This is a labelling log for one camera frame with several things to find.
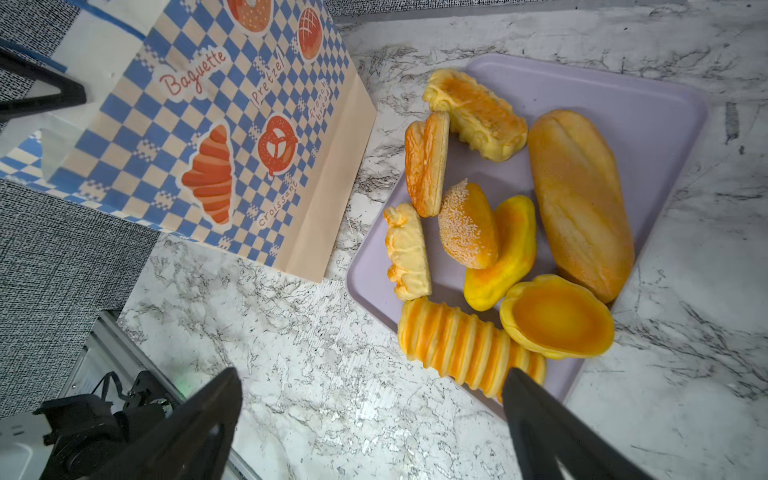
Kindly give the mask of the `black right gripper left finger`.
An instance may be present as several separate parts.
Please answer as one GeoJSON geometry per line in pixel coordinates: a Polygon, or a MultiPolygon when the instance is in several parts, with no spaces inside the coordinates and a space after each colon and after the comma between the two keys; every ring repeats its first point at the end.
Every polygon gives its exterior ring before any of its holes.
{"type": "Polygon", "coordinates": [[[241,380],[228,367],[90,477],[221,479],[241,408],[241,380]]]}

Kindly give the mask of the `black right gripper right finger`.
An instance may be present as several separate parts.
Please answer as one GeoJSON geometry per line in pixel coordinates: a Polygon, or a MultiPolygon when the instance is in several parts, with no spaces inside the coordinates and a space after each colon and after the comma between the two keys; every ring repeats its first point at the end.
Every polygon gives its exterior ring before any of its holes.
{"type": "Polygon", "coordinates": [[[503,408],[524,479],[647,479],[524,371],[510,370],[503,408]]]}

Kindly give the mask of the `blue checkered paper bag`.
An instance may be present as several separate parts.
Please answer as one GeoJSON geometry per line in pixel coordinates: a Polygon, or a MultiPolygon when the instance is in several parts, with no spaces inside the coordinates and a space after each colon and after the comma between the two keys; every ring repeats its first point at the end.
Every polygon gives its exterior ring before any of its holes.
{"type": "Polygon", "coordinates": [[[312,282],[375,106],[322,1],[81,1],[83,105],[3,123],[4,180],[312,282]]]}

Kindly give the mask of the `sesame sugar bun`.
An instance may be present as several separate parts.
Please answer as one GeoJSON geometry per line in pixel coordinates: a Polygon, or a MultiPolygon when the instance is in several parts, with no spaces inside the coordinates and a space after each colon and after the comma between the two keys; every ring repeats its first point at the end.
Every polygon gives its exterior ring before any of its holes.
{"type": "Polygon", "coordinates": [[[438,215],[446,253],[468,269],[485,269],[499,256],[499,234],[479,185],[463,179],[444,194],[438,215]]]}

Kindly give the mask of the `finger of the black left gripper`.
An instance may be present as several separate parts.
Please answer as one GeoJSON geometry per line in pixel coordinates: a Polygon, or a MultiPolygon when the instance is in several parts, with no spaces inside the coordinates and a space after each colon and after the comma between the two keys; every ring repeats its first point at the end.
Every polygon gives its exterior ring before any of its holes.
{"type": "Polygon", "coordinates": [[[58,89],[56,94],[1,102],[1,121],[26,117],[34,114],[75,107],[87,102],[84,86],[55,71],[41,67],[23,57],[1,52],[1,69],[18,76],[39,80],[58,89]]]}

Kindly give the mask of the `pale braided pastry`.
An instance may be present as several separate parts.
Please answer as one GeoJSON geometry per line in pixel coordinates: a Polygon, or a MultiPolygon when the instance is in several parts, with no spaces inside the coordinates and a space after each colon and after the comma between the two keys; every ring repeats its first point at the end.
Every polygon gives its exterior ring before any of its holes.
{"type": "Polygon", "coordinates": [[[383,215],[388,225],[385,245],[392,262],[387,276],[395,284],[395,295],[401,301],[429,296],[432,282],[421,217],[410,203],[388,207],[383,215]]]}

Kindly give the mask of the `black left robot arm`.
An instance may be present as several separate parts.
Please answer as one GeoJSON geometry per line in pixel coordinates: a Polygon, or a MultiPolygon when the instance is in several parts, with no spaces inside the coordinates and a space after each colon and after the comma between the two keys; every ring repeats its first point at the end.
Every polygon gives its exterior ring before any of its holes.
{"type": "Polygon", "coordinates": [[[4,479],[80,479],[137,443],[179,403],[100,316],[64,390],[1,421],[4,479]]]}

